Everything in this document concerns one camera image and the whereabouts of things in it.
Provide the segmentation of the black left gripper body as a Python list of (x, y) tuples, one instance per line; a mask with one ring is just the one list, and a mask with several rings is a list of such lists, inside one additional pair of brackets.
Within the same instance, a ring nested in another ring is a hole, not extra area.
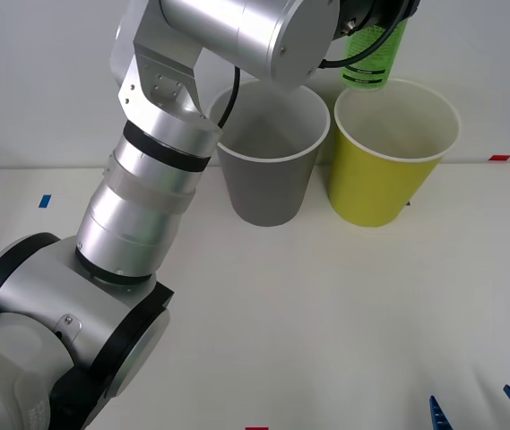
[[(417, 12), (420, 0), (408, 0), (400, 21)], [(403, 0), (375, 0), (372, 10), (373, 25), (390, 25), (404, 4)]]

